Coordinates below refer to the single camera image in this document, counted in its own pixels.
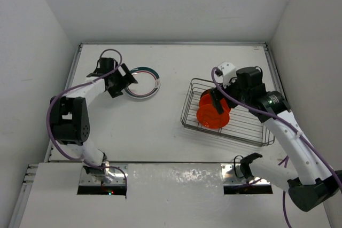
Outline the white green-rimmed plate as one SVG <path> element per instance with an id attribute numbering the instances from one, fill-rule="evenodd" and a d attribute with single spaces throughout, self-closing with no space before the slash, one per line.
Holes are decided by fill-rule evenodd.
<path id="1" fill-rule="evenodd" d="M 137 81 L 125 88 L 126 95 L 137 100 L 153 97 L 161 86 L 159 74 L 150 67 L 136 67 L 130 71 Z"/>

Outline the yellow brown patterned plate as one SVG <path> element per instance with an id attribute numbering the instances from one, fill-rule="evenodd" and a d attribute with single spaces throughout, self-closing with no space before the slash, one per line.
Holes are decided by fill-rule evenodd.
<path id="1" fill-rule="evenodd" d="M 204 105 L 209 105 L 209 104 L 211 105 L 213 103 L 212 98 L 211 98 L 209 92 L 210 92 L 210 89 L 205 90 L 201 94 L 200 100 L 199 100 L 199 107 L 203 107 Z M 231 108 L 228 106 L 228 104 L 227 104 L 227 102 L 226 102 L 226 100 L 224 98 L 222 98 L 220 100 L 220 103 L 221 103 L 223 109 L 225 109 L 228 112 L 231 111 Z"/>

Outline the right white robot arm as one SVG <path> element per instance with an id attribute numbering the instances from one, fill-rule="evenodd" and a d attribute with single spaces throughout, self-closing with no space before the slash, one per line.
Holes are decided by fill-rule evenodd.
<path id="1" fill-rule="evenodd" d="M 254 115 L 280 143 L 294 166 L 291 171 L 267 164 L 260 153 L 240 160 L 236 177 L 248 181 L 263 178 L 288 193 L 292 202 L 308 212 L 341 190 L 341 171 L 335 171 L 300 129 L 290 105 L 278 91 L 267 91 L 260 67 L 237 69 L 224 62 L 214 67 L 210 89 L 214 108 L 222 114 L 221 100 L 230 108 L 242 106 Z"/>

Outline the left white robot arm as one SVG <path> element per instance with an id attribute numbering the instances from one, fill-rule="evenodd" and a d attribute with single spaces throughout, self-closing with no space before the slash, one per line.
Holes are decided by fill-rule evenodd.
<path id="1" fill-rule="evenodd" d="M 102 93 L 112 98 L 122 95 L 133 83 L 137 81 L 124 63 L 101 57 L 82 84 L 50 101 L 47 127 L 54 145 L 66 145 L 75 159 L 84 163 L 86 172 L 102 183 L 109 184 L 117 169 L 110 166 L 106 154 L 90 139 L 88 106 Z"/>

